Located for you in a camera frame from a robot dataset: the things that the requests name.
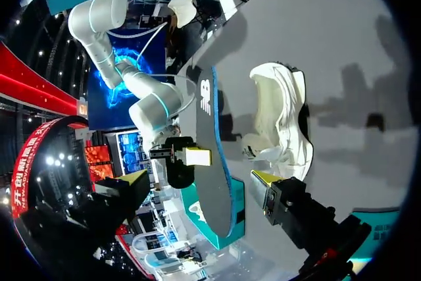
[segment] cable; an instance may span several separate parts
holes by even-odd
[[[162,23],[158,28],[157,31],[155,31],[155,33],[151,36],[151,38],[149,39],[149,41],[145,44],[145,46],[143,47],[142,51],[140,52],[139,56],[136,59],[136,63],[139,63],[140,57],[142,56],[143,52],[146,50],[147,46],[152,42],[153,38],[155,36],[157,36],[158,32],[162,30],[162,28],[164,28],[167,25],[167,22]]]
[[[163,27],[165,24],[167,24],[167,22],[164,22],[158,26],[155,26],[154,28],[148,30],[148,31],[144,31],[138,34],[133,34],[130,36],[123,36],[122,34],[117,34],[111,31],[107,31],[107,33],[111,36],[115,36],[116,38],[120,38],[120,39],[133,39],[133,38],[138,38],[139,36],[145,36],[146,34],[149,34],[151,32],[154,32],[156,29]]]

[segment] teal platform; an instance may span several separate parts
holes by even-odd
[[[195,184],[192,184],[190,187],[181,190],[184,210],[186,211],[187,216],[192,221],[192,223],[194,223],[200,233],[202,233],[202,235],[204,235],[204,237],[206,237],[206,239],[208,239],[208,241],[218,250],[229,246],[231,243],[234,243],[236,240],[242,238],[245,234],[245,219],[244,216],[241,215],[244,214],[245,211],[244,183],[234,178],[232,178],[231,181],[233,195],[232,199],[235,201],[234,205],[235,211],[237,213],[237,222],[231,234],[225,238],[217,236],[209,228],[208,224],[199,220],[198,215],[189,211],[190,205],[199,200],[197,197]]]

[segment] blue display screen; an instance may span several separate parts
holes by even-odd
[[[152,174],[151,163],[143,151],[142,137],[139,132],[119,135],[118,144],[125,174],[143,169],[147,169],[148,173]]]
[[[124,35],[136,34],[139,33],[139,30],[121,30],[120,33],[124,33]],[[145,36],[129,39],[110,36],[116,63],[122,59],[128,59],[141,72],[148,74],[165,73],[164,30],[161,30],[155,36],[142,54],[139,62],[136,62],[139,52],[152,35],[153,32]],[[91,130],[115,130],[134,127],[128,110],[139,99],[126,88],[124,82],[114,89],[109,89],[95,65],[92,65],[89,74],[87,101],[89,104],[89,128]]]

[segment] red banner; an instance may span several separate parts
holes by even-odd
[[[77,115],[78,100],[42,78],[0,42],[0,95],[30,107]]]
[[[51,127],[60,119],[43,123],[28,138],[23,148],[20,150],[13,170],[12,178],[12,215],[13,218],[28,210],[28,181],[34,163],[35,155],[41,142]]]

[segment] person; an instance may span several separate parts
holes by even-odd
[[[192,260],[195,263],[203,262],[201,254],[194,247],[187,246],[186,250],[177,251],[177,258]]]

